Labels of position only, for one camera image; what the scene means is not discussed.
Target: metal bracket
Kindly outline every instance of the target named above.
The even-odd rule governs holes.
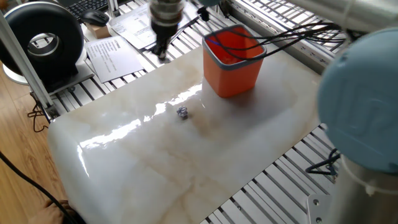
[[[48,107],[46,110],[47,114],[51,117],[51,119],[58,118],[60,114],[58,113],[57,109],[55,108],[55,105],[52,105]]]
[[[332,197],[330,195],[310,195],[307,199],[309,224],[319,224],[326,220]]]

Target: black wire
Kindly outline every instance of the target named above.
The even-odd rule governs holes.
[[[329,158],[325,161],[319,162],[315,165],[312,165],[308,168],[305,169],[306,173],[308,174],[323,174],[323,175],[332,175],[331,172],[326,172],[326,171],[319,171],[319,170],[315,170],[321,166],[325,166],[325,165],[329,165],[329,167],[333,167],[333,163],[335,163],[341,156],[341,154],[337,154],[335,156],[333,156],[334,153],[336,153],[337,149],[332,150],[329,153]]]
[[[7,159],[7,157],[0,151],[0,159],[12,170],[14,171],[20,178],[24,179],[26,182],[32,184],[35,188],[37,188],[39,191],[41,191],[43,194],[45,194],[60,210],[61,212],[65,215],[67,219],[69,219],[73,224],[78,224],[76,220],[69,215],[69,213],[65,210],[65,208],[61,205],[61,203],[58,202],[58,200],[51,195],[47,190],[45,190],[42,186],[40,186],[38,183],[36,183],[34,180],[30,179],[28,176],[26,176],[24,173],[22,173],[14,164]]]
[[[311,24],[301,25],[301,26],[295,27],[293,29],[289,29],[289,30],[287,30],[285,32],[282,32],[280,34],[277,34],[277,35],[265,36],[265,37],[253,37],[253,36],[250,36],[250,35],[242,34],[242,33],[238,32],[238,31],[235,31],[235,30],[228,30],[228,32],[231,32],[233,34],[240,35],[241,37],[245,37],[245,38],[249,38],[249,39],[259,39],[259,40],[261,40],[261,39],[274,39],[275,37],[278,38],[280,36],[283,36],[284,34],[288,34],[289,32],[293,32],[293,31],[296,31],[296,30],[299,30],[299,29],[303,29],[303,28],[306,28],[306,27],[309,27],[309,26],[330,26],[330,27],[334,27],[335,29],[339,29],[340,28],[340,26],[338,26],[338,25],[336,25],[336,24],[334,24],[332,22],[315,22],[315,23],[311,23]]]
[[[217,43],[219,44],[219,46],[220,46],[223,50],[225,50],[227,53],[229,53],[231,56],[233,56],[233,57],[235,57],[235,58],[237,58],[237,59],[240,59],[240,60],[259,60],[259,59],[263,59],[263,58],[268,57],[268,56],[270,56],[270,55],[273,55],[273,54],[275,54],[275,53],[277,53],[277,52],[280,52],[281,50],[284,50],[284,49],[286,49],[287,47],[290,47],[290,46],[296,44],[297,42],[299,42],[299,41],[301,41],[301,40],[303,40],[303,39],[305,39],[305,38],[307,38],[307,37],[311,37],[311,36],[313,36],[314,34],[316,34],[317,32],[324,31],[324,30],[331,30],[331,29],[332,29],[332,27],[326,26],[326,27],[319,28],[319,29],[317,29],[317,30],[306,31],[306,33],[305,33],[303,36],[300,36],[297,40],[294,40],[294,41],[292,41],[291,43],[288,43],[288,44],[286,44],[286,45],[284,45],[284,46],[282,46],[282,47],[279,47],[277,50],[274,50],[274,51],[269,52],[269,53],[264,54],[264,55],[258,55],[258,56],[256,56],[256,57],[252,57],[252,58],[244,58],[244,57],[240,57],[240,56],[238,56],[238,55],[232,53],[227,47],[225,47],[225,46],[221,43],[221,41],[219,40],[219,38],[217,37],[217,35],[215,34],[214,30],[213,30],[208,24],[207,24],[207,26],[208,26],[208,28],[211,30],[211,36],[213,36],[213,37],[216,39],[216,41],[217,41]]]
[[[27,117],[28,117],[28,118],[33,118],[33,131],[36,132],[36,133],[39,133],[39,132],[43,131],[45,128],[47,128],[47,129],[49,128],[48,126],[43,125],[42,129],[40,129],[40,130],[38,130],[38,131],[36,130],[36,118],[37,118],[38,116],[45,116],[45,115],[43,114],[43,111],[38,110],[39,104],[40,104],[40,103],[39,103],[38,101],[36,101],[36,105],[33,107],[32,112],[30,112],[30,113],[27,114]]]

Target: metal cylinder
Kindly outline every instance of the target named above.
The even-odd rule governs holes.
[[[397,224],[398,176],[366,169],[342,156],[327,224]]]
[[[150,19],[159,26],[176,26],[182,20],[185,0],[151,0]]]

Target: orange container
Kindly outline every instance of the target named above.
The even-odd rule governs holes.
[[[262,59],[240,60],[227,53],[219,45],[214,35],[225,47],[245,49],[257,45],[256,39],[242,37],[230,30],[252,36],[242,25],[234,25],[208,34],[203,38],[203,66],[205,78],[220,97],[226,98],[254,87],[260,72]],[[242,57],[251,58],[266,54],[266,48],[258,46],[249,50],[229,50]]]

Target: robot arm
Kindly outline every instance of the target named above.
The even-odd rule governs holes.
[[[215,6],[219,0],[199,0],[204,6]],[[177,33],[183,17],[185,0],[150,0],[150,25],[156,33],[156,46],[152,52],[164,62],[172,36]]]

